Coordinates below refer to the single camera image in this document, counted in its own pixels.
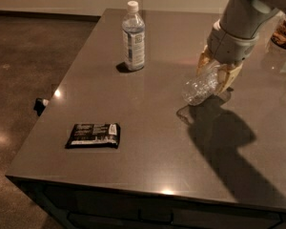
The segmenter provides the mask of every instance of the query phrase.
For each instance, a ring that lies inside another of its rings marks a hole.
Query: white bottle cap
[[[136,1],[130,1],[128,2],[128,7],[127,7],[127,11],[128,12],[138,12],[139,11],[139,5]]]

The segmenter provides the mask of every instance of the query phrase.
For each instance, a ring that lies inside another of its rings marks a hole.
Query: black snack bar
[[[120,126],[116,123],[75,124],[66,148],[113,147],[117,149],[120,130]]]

